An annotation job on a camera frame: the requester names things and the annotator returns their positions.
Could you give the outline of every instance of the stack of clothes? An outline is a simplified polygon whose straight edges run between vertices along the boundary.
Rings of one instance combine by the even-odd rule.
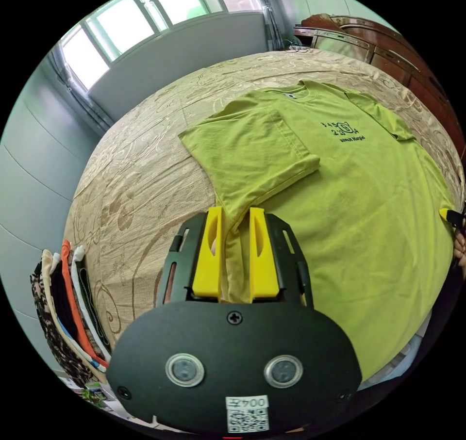
[[[91,296],[85,250],[63,241],[60,254],[42,251],[31,286],[37,317],[55,359],[76,385],[106,384],[110,343]]]

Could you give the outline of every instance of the white wall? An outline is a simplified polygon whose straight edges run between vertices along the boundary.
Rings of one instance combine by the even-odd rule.
[[[328,15],[358,16],[395,30],[382,17],[357,0],[282,0],[282,3],[285,14],[293,25],[300,24],[302,20],[311,15],[327,13]]]
[[[37,319],[29,275],[43,249],[61,251],[74,191],[100,138],[51,76],[41,63],[0,141],[0,276],[23,331],[45,362],[59,370]]]
[[[218,62],[266,51],[262,12],[200,17],[149,39],[117,59],[89,95],[117,121],[182,76]]]

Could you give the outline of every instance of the beige bedspread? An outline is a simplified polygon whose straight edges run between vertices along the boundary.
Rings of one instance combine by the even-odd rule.
[[[201,69],[115,123],[89,159],[71,204],[65,238],[86,248],[94,301],[112,345],[153,307],[160,270],[180,224],[215,204],[206,174],[177,135],[247,91],[299,79],[369,92],[402,117],[462,209],[465,178],[450,137],[410,91],[371,65],[311,49],[261,53]]]

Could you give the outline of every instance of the label sticker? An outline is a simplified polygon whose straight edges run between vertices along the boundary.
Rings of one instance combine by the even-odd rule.
[[[269,430],[267,395],[225,398],[228,433]]]

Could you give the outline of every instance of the curtain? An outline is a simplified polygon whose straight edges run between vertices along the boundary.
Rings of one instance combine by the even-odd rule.
[[[260,0],[263,5],[264,18],[266,21],[266,34],[269,50],[279,50],[283,47],[283,38],[275,19],[271,0]]]
[[[58,81],[67,88],[68,93],[78,105],[91,117],[99,130],[107,132],[114,121],[87,95],[87,90],[74,76],[68,66],[60,44],[48,53],[47,59],[57,74]]]

